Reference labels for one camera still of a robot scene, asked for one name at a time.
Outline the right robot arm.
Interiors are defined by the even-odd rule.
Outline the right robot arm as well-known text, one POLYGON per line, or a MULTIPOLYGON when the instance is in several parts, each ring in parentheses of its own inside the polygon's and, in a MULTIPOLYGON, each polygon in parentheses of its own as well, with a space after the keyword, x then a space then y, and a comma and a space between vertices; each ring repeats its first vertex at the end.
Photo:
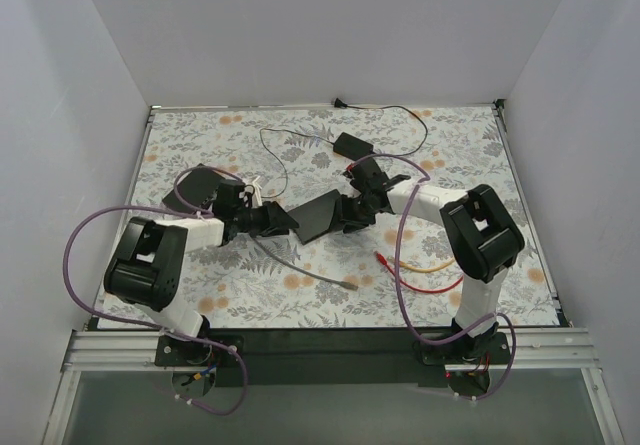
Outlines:
POLYGON ((494 189, 481 184, 468 191, 455 190, 430 185, 428 176, 389 177, 372 157, 349 165, 344 175, 359 192, 356 197, 341 198, 340 219, 345 233, 373 225, 381 213, 400 217, 393 265, 396 295, 401 315, 422 349, 449 360, 484 356, 496 335, 502 284, 525 245, 494 189), (399 259, 408 217, 443 227, 462 271, 460 304, 449 332, 439 338, 420 334, 405 308, 399 259))

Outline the black network switch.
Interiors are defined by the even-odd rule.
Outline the black network switch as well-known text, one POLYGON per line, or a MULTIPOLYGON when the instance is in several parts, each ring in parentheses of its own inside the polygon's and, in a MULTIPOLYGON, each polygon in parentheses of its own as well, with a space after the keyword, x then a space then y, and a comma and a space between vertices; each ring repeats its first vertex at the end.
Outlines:
POLYGON ((180 178, 176 189, 172 188, 161 203, 175 212, 195 214, 202 209, 212 215, 221 183, 234 183, 234 180, 198 164, 180 178))
POLYGON ((298 224, 294 233, 302 245, 309 244, 330 231, 340 198, 341 193, 334 189, 288 211, 288 215, 298 224))

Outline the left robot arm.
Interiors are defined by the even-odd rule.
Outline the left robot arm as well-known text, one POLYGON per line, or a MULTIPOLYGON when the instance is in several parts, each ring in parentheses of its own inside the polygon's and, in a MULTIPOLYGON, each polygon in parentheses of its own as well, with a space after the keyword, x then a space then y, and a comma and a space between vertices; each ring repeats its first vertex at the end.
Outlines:
POLYGON ((286 235, 298 228, 278 203, 255 198, 254 190, 224 179, 210 206, 211 217, 151 220, 133 217, 115 248, 104 275, 105 291, 142 310, 160 328, 187 338, 209 330, 204 316, 181 297, 179 288, 187 253, 221 247, 239 234, 286 235))

